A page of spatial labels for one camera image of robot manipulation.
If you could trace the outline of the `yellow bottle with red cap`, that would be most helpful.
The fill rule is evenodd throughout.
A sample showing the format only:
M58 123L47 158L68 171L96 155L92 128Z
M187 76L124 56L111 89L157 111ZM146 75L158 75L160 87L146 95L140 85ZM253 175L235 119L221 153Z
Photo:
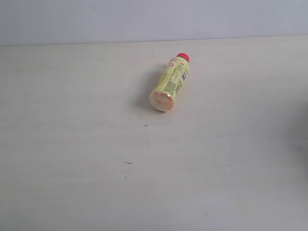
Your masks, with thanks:
M150 103L154 109L166 112L173 108L190 70L190 58L186 53L179 53L170 59L157 86L150 94Z

